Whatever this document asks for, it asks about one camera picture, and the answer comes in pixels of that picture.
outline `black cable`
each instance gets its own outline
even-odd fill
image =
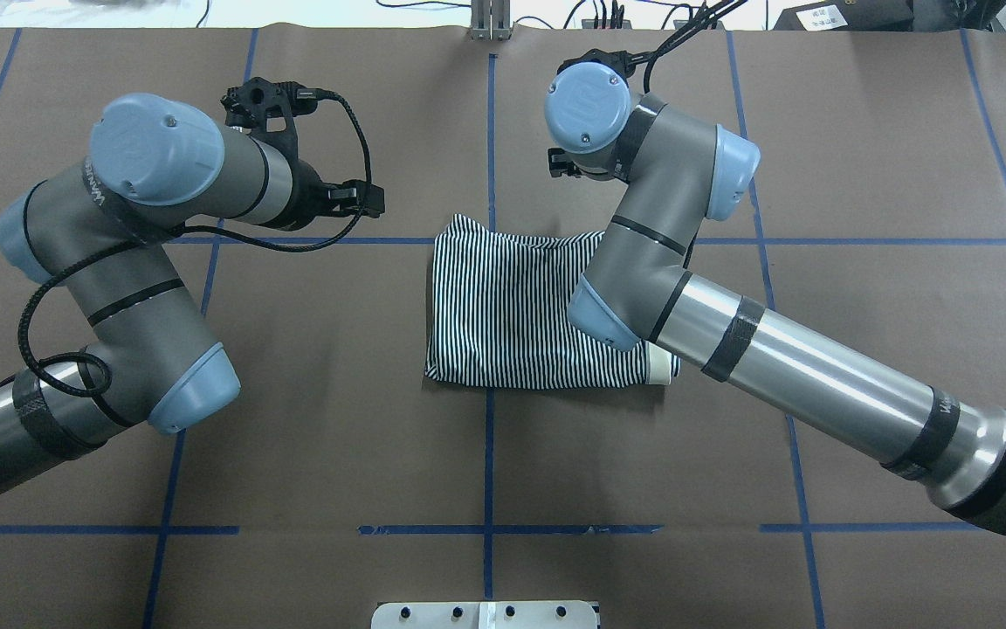
[[[985,29],[985,16],[989,14],[991,5],[993,5],[993,0],[983,0],[981,5],[981,20],[977,23],[977,30]]]
[[[710,25],[715,25],[721,17],[729,15],[735,9],[742,7],[746,1],[721,0],[711,7],[707,4],[702,5],[701,9],[696,12],[696,15],[692,16],[687,23],[684,23],[682,28],[675,30],[653,52],[650,52],[646,61],[646,71],[643,72],[643,92],[651,92],[651,73],[654,71],[654,64],[658,62],[659,58],[667,55],[674,48],[681,46],[682,43],[686,43],[696,33],[709,28]]]
[[[514,23],[520,23],[520,21],[522,20],[536,20],[539,21],[540,23],[547,25],[547,27],[550,28],[551,30],[553,29],[550,23],[548,23],[546,20],[543,20],[542,17],[539,16],[521,16],[519,17],[519,19],[514,20]]]
[[[386,7],[388,9],[404,9],[406,7],[422,7],[422,5],[425,5],[425,4],[442,4],[442,5],[445,5],[445,7],[460,7],[460,8],[464,8],[464,9],[471,9],[472,8],[471,4],[443,3],[440,0],[427,0],[427,1],[425,1],[425,3],[404,3],[404,4],[390,4],[390,3],[383,3],[382,0],[374,0],[374,3],[378,4],[380,7]]]
[[[586,3],[586,1],[588,0],[576,0],[576,3],[573,5],[573,8],[569,10],[569,16],[565,18],[565,23],[564,25],[562,25],[561,28],[569,28],[569,20],[572,19],[573,15],[575,15],[576,9],[579,9],[579,7],[581,7],[581,4]]]
[[[367,139],[363,136],[363,128],[360,127],[359,119],[355,118],[355,112],[352,111],[351,105],[347,104],[347,99],[343,96],[338,95],[338,93],[330,91],[321,91],[320,100],[330,100],[336,101],[344,108],[344,113],[347,113],[347,119],[351,121],[352,128],[355,130],[355,135],[358,136],[360,141],[360,151],[363,152],[363,178],[366,180],[367,186],[363,188],[362,194],[359,196],[359,207],[356,208],[355,214],[352,215],[351,220],[348,220],[347,225],[344,226],[336,235],[332,235],[331,239],[321,241],[319,243],[311,244],[311,246],[280,246],[277,243],[268,243],[261,241],[259,239],[253,239],[250,235],[239,234],[239,232],[232,231],[230,229],[223,229],[220,227],[212,226],[178,226],[173,228],[170,232],[172,235],[184,235],[184,234],[216,234],[216,235],[226,235],[226,238],[238,241],[239,243],[250,244],[250,246],[256,246],[259,248],[264,248],[272,251],[284,252],[284,254],[307,254],[307,252],[322,250],[327,247],[333,246],[340,240],[347,235],[348,231],[355,227],[355,223],[360,221],[363,217],[363,209],[367,206],[367,192],[371,190],[371,149],[367,146]],[[133,249],[141,247],[139,243],[135,241],[123,241],[116,246],[109,247],[96,254],[88,256],[83,260],[71,264],[67,268],[63,268],[58,274],[52,275],[47,282],[41,284],[41,286],[36,290],[36,292],[29,298],[29,301],[25,303],[25,308],[21,312],[21,318],[17,320],[17,350],[21,354],[21,359],[25,363],[25,366],[32,371],[36,377],[40,378],[40,381],[47,383],[47,385],[52,386],[52,388],[61,391],[61,394],[71,395],[75,398],[97,398],[99,395],[104,394],[109,388],[111,388],[112,372],[111,366],[108,365],[99,355],[89,354],[87,351],[69,351],[64,354],[51,355],[48,358],[42,358],[40,361],[33,357],[33,350],[29,343],[29,327],[30,323],[33,322],[33,315],[36,313],[36,307],[39,306],[41,300],[44,296],[48,294],[50,290],[59,286],[61,282],[67,280],[72,275],[78,274],[78,272],[83,271],[85,268],[93,266],[101,260],[107,260],[113,255],[124,254],[124,252],[131,251]],[[45,370],[45,367],[50,365],[55,365],[59,362],[85,362],[89,363],[100,370],[102,378],[95,386],[89,386],[87,388],[78,388],[69,385],[69,383],[63,382],[62,380],[53,377],[49,371]],[[10,378],[4,379],[0,382],[0,386],[5,385],[13,379],[13,375]]]
[[[204,20],[208,19],[208,11],[212,8],[212,0],[204,0],[204,15],[200,16],[199,20],[196,20],[196,28],[200,28],[204,24]]]
[[[671,9],[670,12],[666,13],[666,19],[662,20],[662,25],[660,25],[659,30],[665,30],[666,29],[666,24],[670,22],[670,17],[674,16],[674,11],[676,11],[678,9],[682,9],[682,8],[686,8],[686,9],[688,9],[690,11],[690,16],[688,17],[688,19],[692,20],[693,19],[693,7],[690,4],[685,4],[685,3],[674,4],[674,8]]]

